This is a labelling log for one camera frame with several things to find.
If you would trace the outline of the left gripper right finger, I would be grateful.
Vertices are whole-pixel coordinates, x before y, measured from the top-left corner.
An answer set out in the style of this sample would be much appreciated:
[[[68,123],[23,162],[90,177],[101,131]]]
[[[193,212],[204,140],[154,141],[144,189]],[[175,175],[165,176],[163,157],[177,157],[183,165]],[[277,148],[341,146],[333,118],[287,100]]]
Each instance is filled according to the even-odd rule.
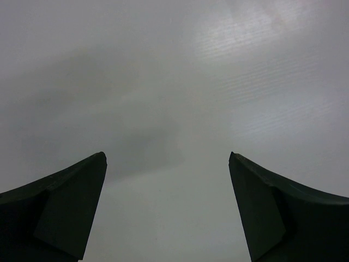
[[[348,261],[348,198],[232,152],[229,170],[251,261]]]

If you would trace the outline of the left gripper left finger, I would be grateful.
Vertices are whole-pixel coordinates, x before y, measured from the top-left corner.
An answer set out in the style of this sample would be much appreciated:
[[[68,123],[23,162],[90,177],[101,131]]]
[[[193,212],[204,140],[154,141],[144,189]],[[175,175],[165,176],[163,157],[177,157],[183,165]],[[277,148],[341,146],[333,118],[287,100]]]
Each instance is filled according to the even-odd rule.
[[[106,169],[98,152],[1,193],[1,261],[82,260]]]

